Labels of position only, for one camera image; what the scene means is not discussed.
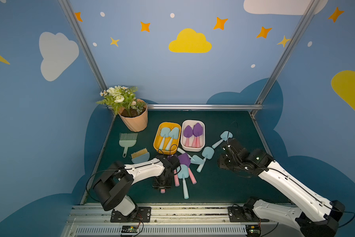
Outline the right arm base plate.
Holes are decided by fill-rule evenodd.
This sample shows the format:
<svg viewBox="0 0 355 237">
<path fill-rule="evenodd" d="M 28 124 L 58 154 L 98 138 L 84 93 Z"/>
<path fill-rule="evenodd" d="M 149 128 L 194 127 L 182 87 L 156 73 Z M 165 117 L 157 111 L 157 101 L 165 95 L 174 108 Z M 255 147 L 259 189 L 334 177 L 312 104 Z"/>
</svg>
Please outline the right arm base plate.
<svg viewBox="0 0 355 237">
<path fill-rule="evenodd" d="M 260 219 L 250 208 L 242 206 L 229 206 L 227 208 L 230 222 L 269 222 L 268 219 Z"/>
</svg>

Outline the green toy rake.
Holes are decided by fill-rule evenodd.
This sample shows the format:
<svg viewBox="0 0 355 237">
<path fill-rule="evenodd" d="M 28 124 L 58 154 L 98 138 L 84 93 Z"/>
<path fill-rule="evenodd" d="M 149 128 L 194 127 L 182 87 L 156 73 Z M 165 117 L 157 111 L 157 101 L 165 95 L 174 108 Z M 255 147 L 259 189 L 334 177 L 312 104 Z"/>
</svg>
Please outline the green toy rake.
<svg viewBox="0 0 355 237">
<path fill-rule="evenodd" d="M 119 139 L 119 145 L 124 148 L 123 158 L 127 156 L 128 149 L 133 147 L 137 142 L 138 133 L 121 133 Z"/>
</svg>

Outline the blue toy brush scoop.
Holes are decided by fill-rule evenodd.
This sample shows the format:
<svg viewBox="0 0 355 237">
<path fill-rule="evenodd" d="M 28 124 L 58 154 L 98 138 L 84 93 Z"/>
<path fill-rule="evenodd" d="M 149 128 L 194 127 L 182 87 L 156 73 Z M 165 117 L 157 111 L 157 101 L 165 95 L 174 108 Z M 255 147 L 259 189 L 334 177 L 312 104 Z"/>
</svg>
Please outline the blue toy brush scoop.
<svg viewBox="0 0 355 237">
<path fill-rule="evenodd" d="M 140 164 L 149 161 L 150 153 L 146 148 L 131 154 L 132 162 Z"/>
</svg>

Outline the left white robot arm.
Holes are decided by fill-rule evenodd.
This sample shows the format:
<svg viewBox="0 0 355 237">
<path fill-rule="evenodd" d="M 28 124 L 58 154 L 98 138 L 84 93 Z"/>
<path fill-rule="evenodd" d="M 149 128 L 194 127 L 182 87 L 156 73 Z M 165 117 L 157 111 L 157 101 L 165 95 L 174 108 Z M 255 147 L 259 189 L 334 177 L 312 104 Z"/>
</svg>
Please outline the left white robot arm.
<svg viewBox="0 0 355 237">
<path fill-rule="evenodd" d="M 137 209 L 128 196 L 132 185 L 155 178 L 153 188 L 165 191 L 171 188 L 178 168 L 181 168 L 181 164 L 176 155 L 169 158 L 158 155 L 149 161 L 132 165 L 114 162 L 101 172 L 100 177 L 93 182 L 92 189 L 105 211 L 114 209 L 124 216 L 130 216 Z"/>
</svg>

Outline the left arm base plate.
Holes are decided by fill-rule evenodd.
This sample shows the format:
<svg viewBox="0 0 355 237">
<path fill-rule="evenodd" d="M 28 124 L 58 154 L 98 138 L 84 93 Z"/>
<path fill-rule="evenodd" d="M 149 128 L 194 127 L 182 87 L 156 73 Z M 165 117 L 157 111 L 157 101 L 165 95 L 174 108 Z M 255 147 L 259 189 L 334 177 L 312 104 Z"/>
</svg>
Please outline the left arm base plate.
<svg viewBox="0 0 355 237">
<path fill-rule="evenodd" d="M 129 214 L 123 215 L 121 212 L 113 209 L 110 222 L 111 223 L 131 223 L 131 222 L 139 222 L 149 223 L 151 217 L 151 207 L 141 206 L 136 208 Z"/>
</svg>

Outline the yellow plastic storage box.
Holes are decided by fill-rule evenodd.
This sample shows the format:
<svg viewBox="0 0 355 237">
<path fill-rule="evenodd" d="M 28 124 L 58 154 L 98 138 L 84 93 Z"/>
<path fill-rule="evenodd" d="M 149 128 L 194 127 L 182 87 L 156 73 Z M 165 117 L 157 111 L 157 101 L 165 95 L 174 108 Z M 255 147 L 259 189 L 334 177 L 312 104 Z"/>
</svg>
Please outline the yellow plastic storage box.
<svg viewBox="0 0 355 237">
<path fill-rule="evenodd" d="M 170 137 L 167 136 L 165 138 L 165 143 L 164 143 L 164 147 L 163 147 L 163 150 L 159 150 L 159 145 L 162 141 L 162 137 L 160 136 L 160 133 L 161 133 L 161 129 L 163 127 L 169 127 L 170 130 L 172 130 L 174 127 L 178 127 L 179 128 L 179 138 L 174 140 L 172 142 L 172 146 L 170 148 L 169 151 L 166 151 L 165 148 L 170 140 Z M 175 154 L 177 152 L 177 148 L 179 146 L 179 142 L 180 142 L 180 134 L 181 134 L 181 126 L 178 124 L 178 123 L 174 123 L 174 122 L 163 122 L 159 125 L 158 127 L 158 130 L 157 130 L 157 134 L 155 136 L 155 139 L 154 139 L 154 143 L 153 143 L 153 146 L 154 146 L 154 149 L 160 153 L 160 154 L 166 154 L 166 155 L 172 155 L 172 154 Z"/>
</svg>

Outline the blue pointed shovel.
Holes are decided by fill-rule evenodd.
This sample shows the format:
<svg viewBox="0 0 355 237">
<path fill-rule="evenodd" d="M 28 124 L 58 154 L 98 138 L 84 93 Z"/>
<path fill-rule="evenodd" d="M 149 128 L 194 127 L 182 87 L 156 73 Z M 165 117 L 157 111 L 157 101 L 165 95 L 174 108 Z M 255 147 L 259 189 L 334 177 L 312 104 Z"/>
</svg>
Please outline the blue pointed shovel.
<svg viewBox="0 0 355 237">
<path fill-rule="evenodd" d="M 166 151 L 169 151 L 171 146 L 172 146 L 172 142 L 176 139 L 179 138 L 179 128 L 178 127 L 174 127 L 170 132 L 169 132 L 169 137 L 170 140 L 165 148 Z"/>
</svg>

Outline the right circuit board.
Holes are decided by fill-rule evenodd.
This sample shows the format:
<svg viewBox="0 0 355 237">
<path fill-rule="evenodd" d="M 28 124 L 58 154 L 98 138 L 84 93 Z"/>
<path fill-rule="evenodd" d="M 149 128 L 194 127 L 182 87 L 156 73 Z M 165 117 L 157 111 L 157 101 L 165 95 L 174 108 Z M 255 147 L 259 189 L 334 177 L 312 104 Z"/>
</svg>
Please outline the right circuit board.
<svg viewBox="0 0 355 237">
<path fill-rule="evenodd" d="M 261 228 L 258 225 L 247 225 L 246 226 L 246 237 L 260 237 Z"/>
</svg>

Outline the white plastic storage box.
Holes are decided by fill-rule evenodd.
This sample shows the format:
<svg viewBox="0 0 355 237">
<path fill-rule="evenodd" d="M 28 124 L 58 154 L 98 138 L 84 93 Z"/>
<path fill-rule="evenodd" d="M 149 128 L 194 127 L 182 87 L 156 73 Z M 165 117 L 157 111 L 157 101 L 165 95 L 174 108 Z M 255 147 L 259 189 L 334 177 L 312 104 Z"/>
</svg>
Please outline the white plastic storage box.
<svg viewBox="0 0 355 237">
<path fill-rule="evenodd" d="M 180 144 L 184 151 L 200 152 L 205 147 L 205 125 L 199 120 L 185 120 Z"/>
</svg>

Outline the purple pointed shovel pink handle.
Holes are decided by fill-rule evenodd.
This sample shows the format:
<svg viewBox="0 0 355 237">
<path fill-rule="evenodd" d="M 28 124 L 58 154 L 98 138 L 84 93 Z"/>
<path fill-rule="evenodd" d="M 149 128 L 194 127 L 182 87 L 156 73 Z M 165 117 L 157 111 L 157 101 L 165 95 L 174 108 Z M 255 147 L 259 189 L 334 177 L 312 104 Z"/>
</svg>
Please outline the purple pointed shovel pink handle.
<svg viewBox="0 0 355 237">
<path fill-rule="evenodd" d="M 191 147 L 190 139 L 193 136 L 193 129 L 190 125 L 187 125 L 183 131 L 183 136 L 185 137 L 185 147 Z"/>
</svg>

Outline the left circuit board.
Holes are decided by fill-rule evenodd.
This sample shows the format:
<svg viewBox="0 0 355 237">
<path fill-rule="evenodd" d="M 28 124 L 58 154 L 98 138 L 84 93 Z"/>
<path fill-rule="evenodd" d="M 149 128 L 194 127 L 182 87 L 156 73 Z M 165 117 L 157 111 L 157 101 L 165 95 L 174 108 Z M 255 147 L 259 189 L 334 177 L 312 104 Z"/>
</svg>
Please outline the left circuit board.
<svg viewBox="0 0 355 237">
<path fill-rule="evenodd" d="M 137 226 L 122 226 L 121 227 L 121 235 L 136 235 L 138 234 L 139 227 Z"/>
</svg>

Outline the blue round shovel centre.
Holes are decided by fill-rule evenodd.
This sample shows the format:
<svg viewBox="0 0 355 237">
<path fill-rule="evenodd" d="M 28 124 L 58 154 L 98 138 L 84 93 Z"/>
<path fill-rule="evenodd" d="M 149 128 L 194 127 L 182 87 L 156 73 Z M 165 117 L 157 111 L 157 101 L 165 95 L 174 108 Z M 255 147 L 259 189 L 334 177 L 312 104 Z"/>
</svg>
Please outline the blue round shovel centre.
<svg viewBox="0 0 355 237">
<path fill-rule="evenodd" d="M 180 165 L 177 168 L 177 175 L 178 178 L 182 180 L 184 198 L 189 199 L 188 188 L 185 180 L 186 178 L 189 177 L 188 167 L 186 165 Z"/>
</svg>

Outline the circuit board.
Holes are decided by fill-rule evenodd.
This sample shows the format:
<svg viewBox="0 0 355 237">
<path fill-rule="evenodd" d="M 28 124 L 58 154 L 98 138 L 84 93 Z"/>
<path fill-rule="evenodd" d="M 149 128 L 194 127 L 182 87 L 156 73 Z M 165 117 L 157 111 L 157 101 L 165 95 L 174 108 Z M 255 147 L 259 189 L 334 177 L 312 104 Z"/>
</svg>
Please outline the circuit board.
<svg viewBox="0 0 355 237">
<path fill-rule="evenodd" d="M 121 235 L 136 235 L 138 234 L 139 227 L 137 226 L 122 226 L 121 227 Z"/>
<path fill-rule="evenodd" d="M 246 237 L 260 237 L 261 228 L 258 225 L 247 225 L 246 226 Z"/>
</svg>

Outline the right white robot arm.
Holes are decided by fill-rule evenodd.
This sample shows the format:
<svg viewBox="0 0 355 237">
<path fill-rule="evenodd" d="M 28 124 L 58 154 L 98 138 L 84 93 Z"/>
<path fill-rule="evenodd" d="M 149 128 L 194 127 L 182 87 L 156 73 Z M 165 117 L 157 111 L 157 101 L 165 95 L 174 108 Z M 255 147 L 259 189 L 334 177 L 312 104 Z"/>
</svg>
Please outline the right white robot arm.
<svg viewBox="0 0 355 237">
<path fill-rule="evenodd" d="M 266 181 L 294 206 L 278 205 L 251 197 L 239 211 L 249 221 L 267 219 L 295 228 L 305 237 L 333 237 L 340 228 L 345 206 L 315 193 L 290 175 L 268 153 L 260 149 L 249 152 L 237 139 L 219 141 L 224 150 L 218 159 L 221 169 L 244 171 Z"/>
</svg>

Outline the blue shovel under purple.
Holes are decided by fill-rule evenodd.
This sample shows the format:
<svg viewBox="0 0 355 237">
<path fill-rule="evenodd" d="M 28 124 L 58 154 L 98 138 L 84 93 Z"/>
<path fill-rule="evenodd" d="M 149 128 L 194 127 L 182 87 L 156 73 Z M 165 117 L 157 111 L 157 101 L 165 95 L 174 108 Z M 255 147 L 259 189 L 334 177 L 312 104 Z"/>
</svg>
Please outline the blue shovel under purple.
<svg viewBox="0 0 355 237">
<path fill-rule="evenodd" d="M 181 148 L 177 148 L 177 151 L 180 153 L 180 154 L 186 154 L 189 159 L 191 160 L 191 163 L 192 164 L 195 164 L 195 165 L 202 165 L 204 164 L 204 160 L 202 158 L 200 158 L 199 156 L 197 155 L 194 155 L 193 157 L 190 156 L 188 153 L 186 153 L 184 150 L 182 150 Z"/>
</svg>

